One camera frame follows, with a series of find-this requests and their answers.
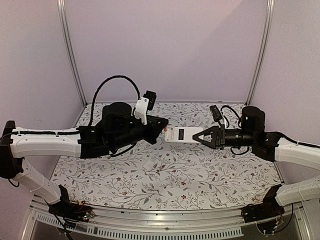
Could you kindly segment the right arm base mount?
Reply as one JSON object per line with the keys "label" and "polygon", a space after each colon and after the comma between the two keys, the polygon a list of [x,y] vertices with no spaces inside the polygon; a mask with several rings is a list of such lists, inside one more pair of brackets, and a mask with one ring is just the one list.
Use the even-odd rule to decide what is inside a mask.
{"label": "right arm base mount", "polygon": [[276,193],[281,186],[281,184],[272,186],[262,199],[262,203],[248,204],[243,207],[241,216],[244,222],[256,222],[284,214],[284,207],[280,206],[276,201]]}

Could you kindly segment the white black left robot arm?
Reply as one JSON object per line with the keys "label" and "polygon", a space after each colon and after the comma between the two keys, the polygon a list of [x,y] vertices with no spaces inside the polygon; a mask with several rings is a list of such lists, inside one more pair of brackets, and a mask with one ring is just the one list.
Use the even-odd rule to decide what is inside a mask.
{"label": "white black left robot arm", "polygon": [[68,191],[48,180],[25,159],[30,156],[67,156],[95,159],[116,157],[119,149],[132,149],[141,140],[154,145],[169,121],[147,114],[148,106],[115,102],[102,109],[101,120],[92,125],[62,130],[36,130],[6,122],[0,138],[0,176],[15,180],[42,197],[63,216],[74,213]]}

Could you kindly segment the white remote control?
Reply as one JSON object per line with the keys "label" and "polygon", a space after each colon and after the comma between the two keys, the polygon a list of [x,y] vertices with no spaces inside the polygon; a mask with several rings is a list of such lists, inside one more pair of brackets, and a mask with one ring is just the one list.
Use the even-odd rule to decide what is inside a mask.
{"label": "white remote control", "polygon": [[197,144],[193,140],[193,135],[203,130],[202,127],[167,126],[164,140],[167,143]]}

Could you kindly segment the white battery cover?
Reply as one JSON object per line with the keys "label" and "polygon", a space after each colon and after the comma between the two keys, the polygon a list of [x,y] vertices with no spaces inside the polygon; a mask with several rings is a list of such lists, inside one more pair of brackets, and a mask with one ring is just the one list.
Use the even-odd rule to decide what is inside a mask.
{"label": "white battery cover", "polygon": [[153,168],[154,163],[152,161],[147,161],[142,167],[147,170],[150,171]]}

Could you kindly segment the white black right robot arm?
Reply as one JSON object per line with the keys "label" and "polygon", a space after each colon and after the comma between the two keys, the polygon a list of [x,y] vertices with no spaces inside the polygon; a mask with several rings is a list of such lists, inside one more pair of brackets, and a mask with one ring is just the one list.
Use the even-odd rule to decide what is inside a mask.
{"label": "white black right robot arm", "polygon": [[[219,124],[192,136],[192,139],[214,150],[224,147],[250,147],[252,154],[269,161],[293,163],[319,170],[319,145],[293,140],[277,131],[265,131],[265,113],[255,106],[242,109],[240,128],[226,129]],[[292,184],[278,184],[269,189],[259,206],[262,218],[269,218],[278,207],[320,197],[320,178],[313,177]]]}

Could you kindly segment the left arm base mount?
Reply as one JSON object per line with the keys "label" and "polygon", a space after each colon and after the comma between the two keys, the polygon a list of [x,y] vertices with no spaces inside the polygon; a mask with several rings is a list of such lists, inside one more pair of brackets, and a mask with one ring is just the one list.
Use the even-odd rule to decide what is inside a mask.
{"label": "left arm base mount", "polygon": [[93,208],[85,205],[85,201],[72,203],[67,189],[59,185],[60,198],[57,203],[49,204],[49,213],[72,222],[88,222],[95,216]]}

